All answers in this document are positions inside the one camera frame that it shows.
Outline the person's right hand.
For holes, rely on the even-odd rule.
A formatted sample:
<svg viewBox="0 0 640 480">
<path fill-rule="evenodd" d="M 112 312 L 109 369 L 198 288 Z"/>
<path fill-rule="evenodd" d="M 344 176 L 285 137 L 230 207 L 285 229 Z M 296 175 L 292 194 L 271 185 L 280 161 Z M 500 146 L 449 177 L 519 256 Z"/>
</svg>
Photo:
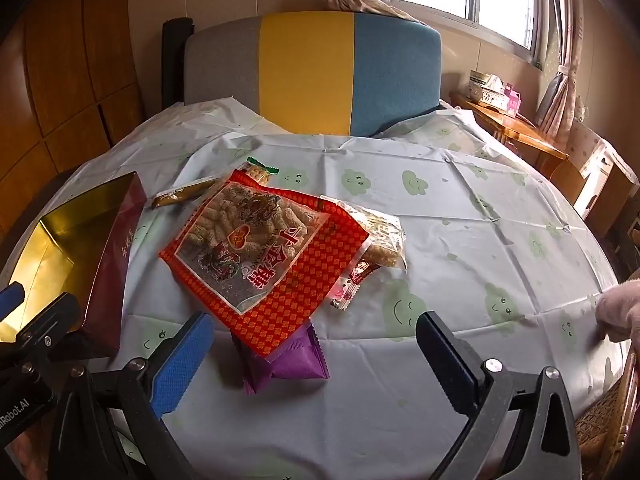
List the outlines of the person's right hand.
<svg viewBox="0 0 640 480">
<path fill-rule="evenodd" d="M 626 281 L 604 292 L 598 300 L 596 319 L 610 341 L 631 341 L 640 352 L 640 283 Z"/>
</svg>

